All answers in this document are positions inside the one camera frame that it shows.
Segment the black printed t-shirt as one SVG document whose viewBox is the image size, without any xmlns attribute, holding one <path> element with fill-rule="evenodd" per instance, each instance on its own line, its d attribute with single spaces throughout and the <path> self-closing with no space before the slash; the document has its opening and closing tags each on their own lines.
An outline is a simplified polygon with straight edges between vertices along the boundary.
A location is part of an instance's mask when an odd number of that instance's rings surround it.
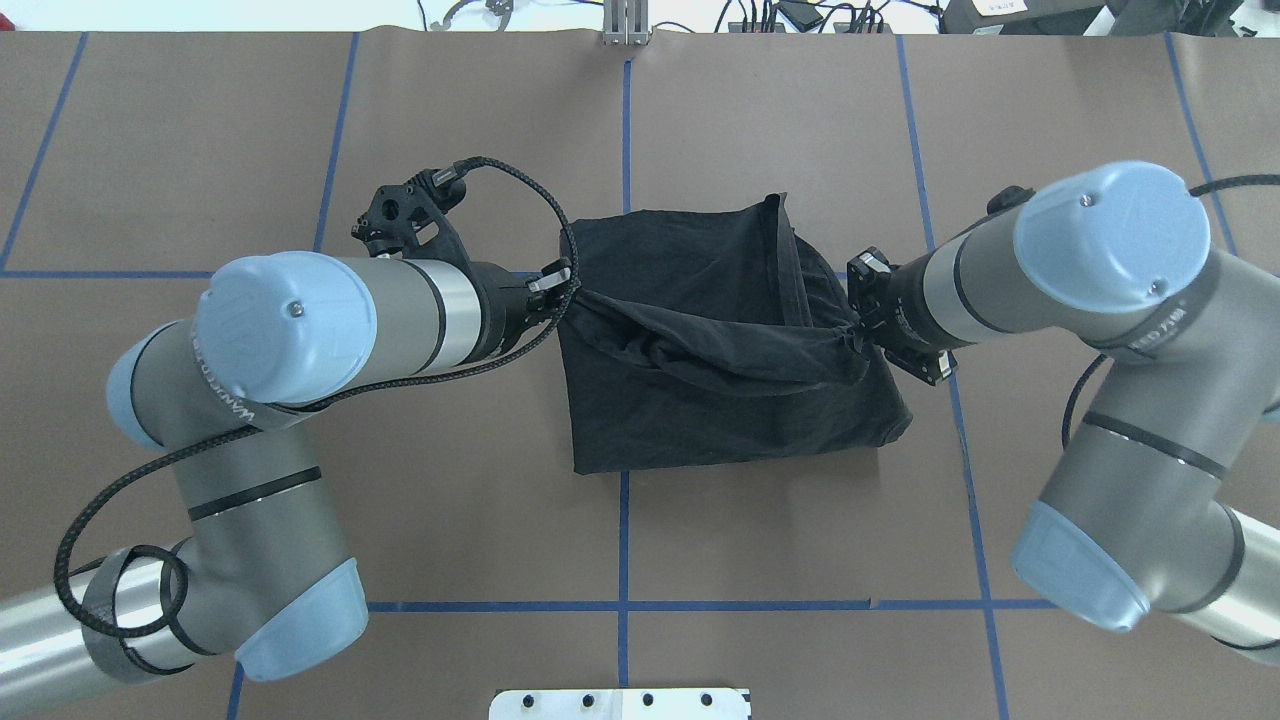
<svg viewBox="0 0 1280 720">
<path fill-rule="evenodd" d="M 877 448 L 913 421 L 785 193 L 581 219 L 558 327 L 579 474 Z"/>
</svg>

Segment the black box with label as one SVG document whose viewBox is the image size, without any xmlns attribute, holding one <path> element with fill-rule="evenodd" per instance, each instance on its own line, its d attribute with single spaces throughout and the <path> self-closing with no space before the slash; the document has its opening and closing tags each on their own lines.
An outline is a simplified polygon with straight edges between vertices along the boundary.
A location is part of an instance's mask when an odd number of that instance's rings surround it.
<svg viewBox="0 0 1280 720">
<path fill-rule="evenodd" d="M 941 35 L 1083 36 L 1106 1 L 947 1 Z"/>
</svg>

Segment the orange black power strip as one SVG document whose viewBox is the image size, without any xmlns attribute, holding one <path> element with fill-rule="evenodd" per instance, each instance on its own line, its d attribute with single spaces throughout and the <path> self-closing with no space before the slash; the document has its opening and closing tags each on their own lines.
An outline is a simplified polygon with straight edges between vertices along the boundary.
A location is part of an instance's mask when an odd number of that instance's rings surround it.
<svg viewBox="0 0 1280 720">
<path fill-rule="evenodd" d="M 727 1 L 719 13 L 714 32 L 722 29 L 744 35 L 891 35 L 884 10 L 879 5 L 828 1 Z"/>
</svg>

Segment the aluminium frame post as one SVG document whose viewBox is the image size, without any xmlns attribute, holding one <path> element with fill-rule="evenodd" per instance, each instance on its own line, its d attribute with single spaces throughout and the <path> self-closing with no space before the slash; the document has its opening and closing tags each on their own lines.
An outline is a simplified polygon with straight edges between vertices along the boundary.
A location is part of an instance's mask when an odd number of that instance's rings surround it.
<svg viewBox="0 0 1280 720">
<path fill-rule="evenodd" d="M 646 46 L 652 37 L 648 0 L 602 1 L 602 42 L 605 46 Z"/>
</svg>

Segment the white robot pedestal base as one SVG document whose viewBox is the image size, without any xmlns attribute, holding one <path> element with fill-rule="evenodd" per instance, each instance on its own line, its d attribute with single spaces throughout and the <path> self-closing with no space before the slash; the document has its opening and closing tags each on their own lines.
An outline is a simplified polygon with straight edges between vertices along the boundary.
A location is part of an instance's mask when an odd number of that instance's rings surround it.
<svg viewBox="0 0 1280 720">
<path fill-rule="evenodd" d="M 489 719 L 751 719 L 748 689 L 730 687 L 512 689 Z"/>
</svg>

